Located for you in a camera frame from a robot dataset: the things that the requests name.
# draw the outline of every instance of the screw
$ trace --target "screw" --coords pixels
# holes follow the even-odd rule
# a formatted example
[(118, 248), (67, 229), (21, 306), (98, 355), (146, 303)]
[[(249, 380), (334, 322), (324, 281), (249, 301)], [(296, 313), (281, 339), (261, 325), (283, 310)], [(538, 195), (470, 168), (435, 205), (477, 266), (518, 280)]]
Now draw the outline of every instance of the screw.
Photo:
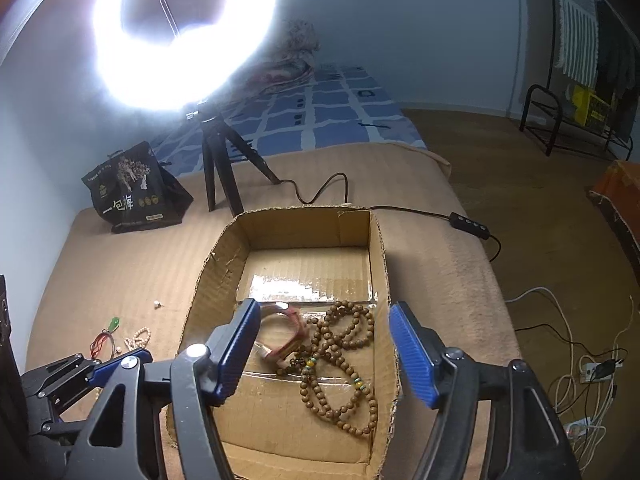
[(187, 347), (187, 355), (189, 357), (202, 357), (207, 352), (207, 346), (202, 343), (195, 343)]
[(511, 368), (516, 372), (524, 372), (527, 370), (527, 364), (522, 359), (514, 359), (511, 363)]
[(444, 355), (446, 355), (449, 359), (454, 359), (457, 361), (458, 359), (462, 359), (465, 353), (460, 348), (450, 346), (444, 351)]
[(135, 367), (137, 364), (138, 364), (138, 358), (133, 355), (129, 355), (122, 360), (122, 362), (120, 363), (120, 366), (129, 370)]

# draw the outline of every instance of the hanging towel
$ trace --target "hanging towel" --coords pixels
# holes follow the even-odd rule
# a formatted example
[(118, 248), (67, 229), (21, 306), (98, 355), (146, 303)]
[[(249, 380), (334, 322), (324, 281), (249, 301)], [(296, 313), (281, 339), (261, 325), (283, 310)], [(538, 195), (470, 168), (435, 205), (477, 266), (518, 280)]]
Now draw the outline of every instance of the hanging towel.
[(598, 19), (594, 0), (556, 0), (560, 47), (556, 68), (574, 81), (595, 88), (598, 65)]

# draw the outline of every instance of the black power cable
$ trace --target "black power cable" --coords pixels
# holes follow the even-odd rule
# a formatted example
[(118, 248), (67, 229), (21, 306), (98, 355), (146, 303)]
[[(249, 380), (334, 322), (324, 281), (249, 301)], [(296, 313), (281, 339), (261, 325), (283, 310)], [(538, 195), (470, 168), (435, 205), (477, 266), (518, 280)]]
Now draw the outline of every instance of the black power cable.
[[(330, 176), (326, 181), (324, 181), (324, 184), (322, 184), (320, 189), (318, 189), (318, 192), (314, 195), (314, 197), (311, 200), (304, 200), (300, 196), (300, 190), (298, 189), (298, 184), (296, 183), (295, 180), (291, 180), (290, 178), (283, 178), (283, 179), (280, 180), (280, 183), (282, 184), (283, 182), (289, 182), (290, 184), (293, 184), (294, 190), (296, 191), (296, 197), (297, 197), (298, 201), (303, 205), (312, 205), (313, 203), (316, 202), (316, 200), (318, 200), (318, 197), (329, 186), (329, 184), (331, 184), (332, 180), (334, 178), (336, 178), (337, 176), (341, 176), (344, 179), (344, 203), (348, 203), (349, 202), (349, 178), (346, 176), (346, 174), (344, 174), (341, 171), (339, 171), (338, 173), (332, 174), (332, 176)], [(413, 214), (418, 214), (418, 215), (422, 215), (422, 216), (430, 216), (432, 218), (440, 218), (442, 220), (446, 220), (448, 222), (451, 222), (450, 216), (443, 215), (441, 213), (434, 213), (434, 212), (431, 212), (431, 211), (423, 211), (421, 209), (411, 209), (409, 207), (400, 207), (400, 206), (395, 206), (395, 205), (374, 205), (374, 206), (369, 207), (369, 209), (371, 209), (371, 210), (382, 209), (382, 210), (390, 210), (390, 211), (403, 211), (403, 212), (406, 212), (406, 213), (413, 213)], [(498, 250), (495, 251), (494, 256), (492, 256), (491, 259), (489, 260), (489, 262), (492, 262), (498, 257), (498, 254), (500, 254), (500, 251), (502, 250), (502, 244), (500, 243), (500, 240), (498, 240), (498, 238), (495, 237), (492, 234), (489, 234), (489, 238), (492, 238), (498, 244)]]
[(564, 336), (561, 335), (561, 333), (558, 332), (558, 330), (555, 329), (555, 327), (549, 325), (549, 323), (539, 323), (537, 325), (534, 326), (526, 326), (523, 328), (517, 328), (515, 331), (516, 332), (522, 332), (524, 330), (533, 330), (534, 328), (540, 328), (542, 326), (546, 326), (549, 327), (551, 330), (553, 330), (556, 335), (562, 339), (562, 341), (564, 341), (565, 343), (571, 344), (571, 345), (578, 345), (581, 346), (582, 348), (584, 348), (584, 350), (587, 352), (587, 354), (589, 354), (591, 357), (601, 357), (603, 355), (607, 355), (607, 354), (611, 354), (613, 352), (616, 352), (618, 350), (622, 350), (623, 352), (625, 352), (625, 358), (626, 356), (629, 354), (629, 351), (626, 348), (613, 348), (611, 350), (606, 350), (604, 352), (601, 352), (599, 354), (594, 354), (593, 352), (591, 352), (591, 350), (589, 350), (583, 343), (580, 343), (579, 341), (571, 341), (570, 339), (565, 338)]

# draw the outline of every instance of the plug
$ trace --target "plug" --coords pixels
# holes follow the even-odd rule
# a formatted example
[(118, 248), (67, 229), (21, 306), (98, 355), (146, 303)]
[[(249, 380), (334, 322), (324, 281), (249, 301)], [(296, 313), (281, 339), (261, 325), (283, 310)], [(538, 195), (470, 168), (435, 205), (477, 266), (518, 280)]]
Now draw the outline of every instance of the plug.
[(607, 359), (606, 361), (601, 362), (593, 371), (591, 381), (597, 381), (603, 377), (610, 376), (616, 371), (616, 363), (617, 361), (615, 359)]

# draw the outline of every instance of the bedding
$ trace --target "bedding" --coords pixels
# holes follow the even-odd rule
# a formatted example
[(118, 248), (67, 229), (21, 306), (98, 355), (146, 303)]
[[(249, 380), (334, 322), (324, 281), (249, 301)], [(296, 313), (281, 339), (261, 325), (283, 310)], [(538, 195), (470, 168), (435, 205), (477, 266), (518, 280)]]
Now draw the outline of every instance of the bedding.
[[(270, 158), (270, 166), (276, 174), (296, 180), (303, 196), (312, 196), (330, 174), (345, 171), (355, 205), (465, 213), (447, 181), (446, 161), (407, 144), (366, 142), (282, 153)], [(247, 210), (299, 205), (290, 184), (271, 185), (248, 162), (235, 164), (234, 173)], [(202, 263), (231, 221), (226, 207), (208, 212), (201, 173), (181, 177), (180, 182), (194, 197), (180, 225), (113, 235), (93, 209), (78, 213), (40, 301), (28, 368), (76, 352), (87, 355), (89, 344), (113, 316), (120, 317), (116, 344), (124, 347), (125, 336), (146, 326), (152, 333), (148, 349), (154, 359), (175, 355)], [(318, 204), (340, 204), (343, 193), (337, 180)], [(476, 360), (505, 365), (519, 356), (502, 294), (478, 238), (438, 218), (387, 210), (375, 215), (394, 301), (406, 301), (446, 345), (463, 348)], [(154, 307), (156, 300), (162, 307)], [(87, 395), (65, 413), (65, 420), (85, 417), (94, 401), (94, 394)], [(488, 406), (481, 402), (467, 479), (479, 477), (488, 415)], [(383, 469), (386, 478), (412, 478), (434, 418), (405, 384)], [(164, 424), (162, 430), (169, 478), (181, 478), (177, 450)], [(252, 476), (250, 471), (236, 474)]]
[[(426, 148), (398, 104), (358, 66), (323, 65), (303, 85), (222, 108), (226, 122), (260, 155), (307, 152), (354, 142), (402, 142)], [(201, 171), (202, 132), (196, 121), (151, 140), (174, 176)], [(227, 142), (232, 161), (244, 157)]]

